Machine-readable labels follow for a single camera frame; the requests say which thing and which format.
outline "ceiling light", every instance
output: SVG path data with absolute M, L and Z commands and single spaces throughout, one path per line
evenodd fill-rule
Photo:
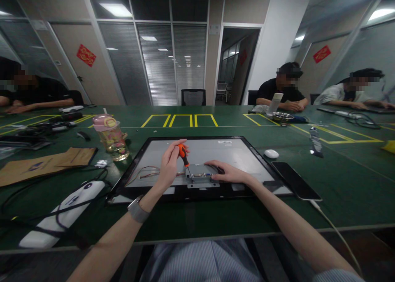
M 115 17 L 133 17 L 129 10 L 122 4 L 100 4 Z
M 0 11 L 0 16 L 10 16 L 10 15 L 11 15 L 10 13 Z
M 141 37 L 143 40 L 156 41 L 155 37 Z
M 380 9 L 380 10 L 374 11 L 373 14 L 370 16 L 369 21 L 379 18 L 379 17 L 382 17 L 382 16 L 385 16 L 385 15 L 388 15 L 388 14 L 391 14 L 393 12 L 395 12 L 395 9 Z

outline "red decoration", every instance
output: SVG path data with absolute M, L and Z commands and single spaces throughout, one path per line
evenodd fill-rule
M 247 52 L 244 50 L 240 56 L 240 66 L 243 66 L 243 63 L 247 60 Z
M 317 53 L 314 54 L 313 58 L 316 63 L 324 60 L 326 57 L 330 55 L 330 49 L 328 46 L 323 47 L 321 50 L 319 50 Z
M 77 57 L 84 61 L 86 64 L 88 64 L 90 67 L 92 67 L 93 62 L 96 59 L 96 55 L 89 51 L 88 48 L 85 47 L 83 44 L 79 46 Z

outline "orange screwdriver handle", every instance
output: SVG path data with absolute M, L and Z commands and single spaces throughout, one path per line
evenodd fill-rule
M 189 167 L 189 162 L 188 159 L 186 158 L 185 146 L 181 143 L 178 145 L 178 148 L 180 149 L 180 157 L 184 161 L 185 167 Z

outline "metal bowl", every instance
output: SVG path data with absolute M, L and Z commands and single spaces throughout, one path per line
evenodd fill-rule
M 280 112 L 273 113 L 273 120 L 276 122 L 285 123 L 288 122 L 289 120 L 292 120 L 293 118 L 294 116 L 288 113 L 280 113 Z

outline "white shirt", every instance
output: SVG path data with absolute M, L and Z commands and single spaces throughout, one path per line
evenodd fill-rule
M 355 91 L 354 102 L 365 102 L 371 98 L 365 94 L 364 91 Z M 344 100 L 344 83 L 326 88 L 314 101 L 314 105 L 325 104 L 329 101 L 343 101 Z

